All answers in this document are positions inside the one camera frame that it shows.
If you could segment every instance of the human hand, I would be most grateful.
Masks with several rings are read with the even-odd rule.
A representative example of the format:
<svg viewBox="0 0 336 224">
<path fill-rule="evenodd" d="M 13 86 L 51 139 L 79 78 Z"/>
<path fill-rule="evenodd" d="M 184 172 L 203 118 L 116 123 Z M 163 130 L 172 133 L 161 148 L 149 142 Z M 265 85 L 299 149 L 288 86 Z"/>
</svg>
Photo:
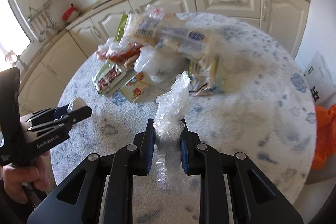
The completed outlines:
<svg viewBox="0 0 336 224">
<path fill-rule="evenodd" d="M 13 167 L 6 165 L 3 167 L 3 186 L 7 195 L 15 202 L 25 204 L 28 198 L 22 189 L 21 182 L 34 182 L 34 186 L 41 191 L 49 187 L 47 167 L 42 156 L 38 156 L 35 166 Z"/>
</svg>

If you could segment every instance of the blue oval logo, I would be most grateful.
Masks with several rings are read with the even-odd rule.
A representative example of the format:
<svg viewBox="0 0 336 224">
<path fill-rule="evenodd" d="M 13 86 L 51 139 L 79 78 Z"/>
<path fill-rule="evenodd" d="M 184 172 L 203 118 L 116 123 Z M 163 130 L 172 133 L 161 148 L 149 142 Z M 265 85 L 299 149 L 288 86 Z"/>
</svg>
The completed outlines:
<svg viewBox="0 0 336 224">
<path fill-rule="evenodd" d="M 191 33 L 189 33 L 189 38 L 191 38 L 193 40 L 202 40 L 202 39 L 204 39 L 204 35 L 202 35 L 199 32 L 191 32 Z"/>
</svg>

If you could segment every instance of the orange plastic bag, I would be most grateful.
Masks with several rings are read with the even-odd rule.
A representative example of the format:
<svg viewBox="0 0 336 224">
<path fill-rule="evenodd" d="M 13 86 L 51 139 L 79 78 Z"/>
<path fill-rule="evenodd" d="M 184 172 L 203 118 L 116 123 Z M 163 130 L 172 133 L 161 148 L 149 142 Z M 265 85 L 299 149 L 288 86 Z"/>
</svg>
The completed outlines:
<svg viewBox="0 0 336 224">
<path fill-rule="evenodd" d="M 316 149 L 312 169 L 321 169 L 327 160 L 336 152 L 336 104 L 326 109 L 315 106 L 317 120 Z"/>
</svg>

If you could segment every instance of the sleeve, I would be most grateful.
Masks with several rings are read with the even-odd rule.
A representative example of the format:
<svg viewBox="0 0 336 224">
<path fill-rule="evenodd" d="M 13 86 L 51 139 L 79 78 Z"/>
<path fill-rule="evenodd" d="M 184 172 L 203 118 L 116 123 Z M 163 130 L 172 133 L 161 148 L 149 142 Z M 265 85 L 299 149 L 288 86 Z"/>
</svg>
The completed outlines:
<svg viewBox="0 0 336 224">
<path fill-rule="evenodd" d="M 29 215 L 34 210 L 31 201 L 20 204 L 13 201 L 3 188 L 3 179 L 0 178 L 0 223 L 26 224 Z"/>
</svg>

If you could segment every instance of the utensil rack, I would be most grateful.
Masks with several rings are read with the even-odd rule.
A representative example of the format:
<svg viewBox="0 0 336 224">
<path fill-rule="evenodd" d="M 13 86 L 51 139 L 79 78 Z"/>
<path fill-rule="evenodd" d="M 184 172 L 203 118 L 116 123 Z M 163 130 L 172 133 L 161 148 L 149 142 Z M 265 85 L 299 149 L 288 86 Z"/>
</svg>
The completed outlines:
<svg viewBox="0 0 336 224">
<path fill-rule="evenodd" d="M 41 15 L 43 12 L 47 11 L 49 9 L 49 7 L 51 6 L 51 4 L 52 3 L 49 1 L 45 4 L 43 4 L 38 9 L 35 9 L 35 8 L 29 6 L 30 16 L 27 19 L 27 23 L 30 23 L 32 20 L 36 19 L 39 15 Z"/>
</svg>

